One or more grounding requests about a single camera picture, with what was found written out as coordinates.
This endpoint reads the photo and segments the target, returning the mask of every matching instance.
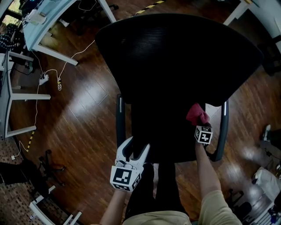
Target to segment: caution tape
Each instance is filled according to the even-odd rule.
[[[34,136],[34,133],[35,133],[35,131],[32,131],[32,134],[31,134],[29,142],[28,142],[27,150],[26,150],[27,152],[29,152],[30,144],[31,144],[32,138]]]
[[[137,13],[135,13],[134,15],[132,15],[132,16],[130,16],[130,17],[137,16],[137,15],[139,15],[139,14],[145,12],[147,9],[150,9],[150,8],[154,7],[155,5],[159,5],[159,4],[163,3],[163,2],[166,2],[166,0],[162,0],[162,1],[155,2],[154,4],[145,7],[144,9],[138,11]]]

